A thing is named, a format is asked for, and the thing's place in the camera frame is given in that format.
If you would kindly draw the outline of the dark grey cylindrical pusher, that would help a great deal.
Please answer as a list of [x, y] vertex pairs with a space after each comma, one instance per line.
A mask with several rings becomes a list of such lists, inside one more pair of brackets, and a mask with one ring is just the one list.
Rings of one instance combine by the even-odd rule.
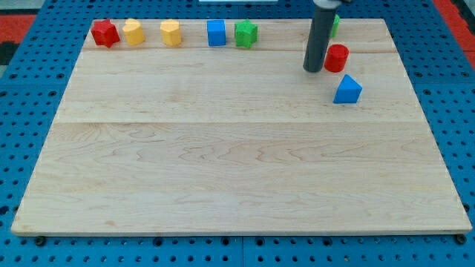
[[336, 11], [336, 3], [315, 3], [303, 63], [307, 72], [317, 73], [323, 67]]

